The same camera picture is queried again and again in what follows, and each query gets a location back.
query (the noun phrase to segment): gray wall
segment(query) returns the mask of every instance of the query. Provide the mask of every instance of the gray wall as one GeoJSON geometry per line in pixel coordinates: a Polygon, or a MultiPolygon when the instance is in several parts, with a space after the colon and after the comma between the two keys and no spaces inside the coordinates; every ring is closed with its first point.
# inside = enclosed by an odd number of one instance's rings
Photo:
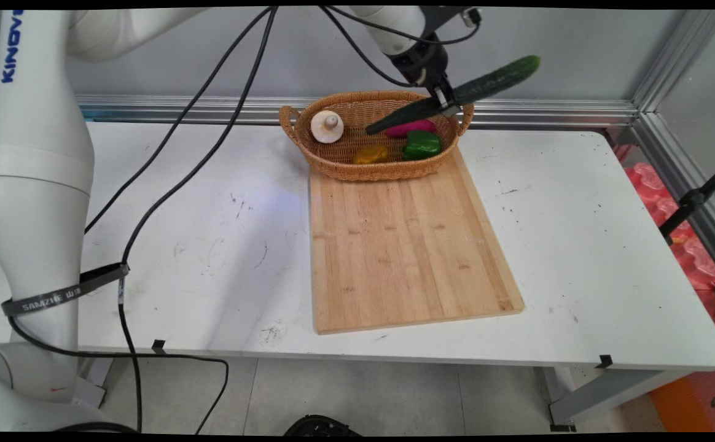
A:
{"type": "Polygon", "coordinates": [[[701,168],[715,173],[715,35],[682,74],[658,112],[701,168]]]}
{"type": "MultiPolygon", "coordinates": [[[[72,60],[68,64],[71,83],[76,93],[193,95],[261,9],[211,9],[119,59],[101,64],[72,60]]],[[[534,53],[542,57],[540,71],[498,98],[630,98],[680,14],[671,10],[486,7],[478,35],[448,47],[448,75],[453,84],[461,84],[534,53]]],[[[400,79],[363,25],[347,19],[343,24],[375,64],[400,79]]],[[[456,18],[441,28],[439,36],[452,39],[466,31],[456,18]]],[[[262,25],[257,25],[207,95],[240,94],[261,37],[262,25]]],[[[318,97],[393,88],[363,64],[319,9],[282,7],[251,96],[318,97]]]]}

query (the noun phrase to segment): cucumber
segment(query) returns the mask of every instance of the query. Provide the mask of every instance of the cucumber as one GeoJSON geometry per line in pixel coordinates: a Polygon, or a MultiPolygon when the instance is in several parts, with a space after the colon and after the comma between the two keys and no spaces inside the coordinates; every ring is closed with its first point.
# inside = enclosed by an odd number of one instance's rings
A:
{"type": "Polygon", "coordinates": [[[478,77],[453,89],[453,97],[459,104],[474,103],[489,98],[496,93],[514,87],[537,71],[541,58],[528,55],[494,72],[478,77]]]}
{"type": "MultiPolygon", "coordinates": [[[[489,98],[495,93],[514,87],[537,71],[541,65],[541,58],[537,55],[527,55],[511,64],[507,64],[490,74],[478,77],[453,89],[456,103],[464,106],[475,101],[489,98]]],[[[425,98],[414,101],[403,108],[396,109],[387,117],[379,120],[365,129],[369,135],[378,134],[385,129],[393,128],[399,124],[410,123],[424,118],[433,117],[439,113],[439,100],[425,98]]]]}

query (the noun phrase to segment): wooden cutting board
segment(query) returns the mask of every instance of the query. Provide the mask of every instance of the wooden cutting board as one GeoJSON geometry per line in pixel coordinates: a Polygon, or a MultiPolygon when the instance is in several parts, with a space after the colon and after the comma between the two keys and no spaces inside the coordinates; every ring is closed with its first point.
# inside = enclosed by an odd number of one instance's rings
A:
{"type": "Polygon", "coordinates": [[[316,332],[519,313],[524,302],[458,148],[419,179],[311,171],[316,332]]]}

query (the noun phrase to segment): basket handle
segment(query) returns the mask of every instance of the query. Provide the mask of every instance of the basket handle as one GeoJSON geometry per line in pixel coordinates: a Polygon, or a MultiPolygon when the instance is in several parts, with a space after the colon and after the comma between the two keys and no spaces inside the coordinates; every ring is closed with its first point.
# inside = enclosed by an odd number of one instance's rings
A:
{"type": "Polygon", "coordinates": [[[291,116],[295,116],[295,120],[300,118],[300,112],[291,106],[282,106],[278,111],[278,121],[281,123],[281,128],[287,133],[287,137],[298,144],[298,137],[295,135],[295,128],[292,126],[291,116]]]}
{"type": "Polygon", "coordinates": [[[459,124],[458,127],[459,137],[461,137],[461,135],[467,131],[467,128],[469,128],[469,124],[472,123],[473,115],[475,115],[475,104],[470,103],[467,104],[467,106],[464,106],[464,118],[461,119],[461,124],[459,124]]]}

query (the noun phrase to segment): wicker basket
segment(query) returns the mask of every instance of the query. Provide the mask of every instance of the wicker basket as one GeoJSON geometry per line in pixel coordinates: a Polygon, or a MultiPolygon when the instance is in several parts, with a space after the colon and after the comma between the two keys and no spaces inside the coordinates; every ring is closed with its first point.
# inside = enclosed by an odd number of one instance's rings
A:
{"type": "Polygon", "coordinates": [[[436,115],[428,118],[436,126],[437,135],[442,140],[442,153],[425,160],[402,161],[402,148],[406,143],[403,138],[388,138],[384,131],[370,136],[365,133],[369,124],[421,98],[427,96],[406,90],[336,93],[315,101],[302,112],[284,106],[279,111],[279,121],[311,167],[327,176],[348,181],[415,178],[433,173],[453,153],[456,140],[467,130],[475,110],[472,104],[465,106],[461,123],[456,117],[436,115]],[[344,134],[332,144],[318,142],[310,130],[311,118],[324,109],[338,113],[344,122],[344,134]],[[296,117],[295,126],[291,123],[293,115],[296,117]],[[361,147],[378,143],[388,146],[389,162],[352,164],[352,157],[361,147]]]}

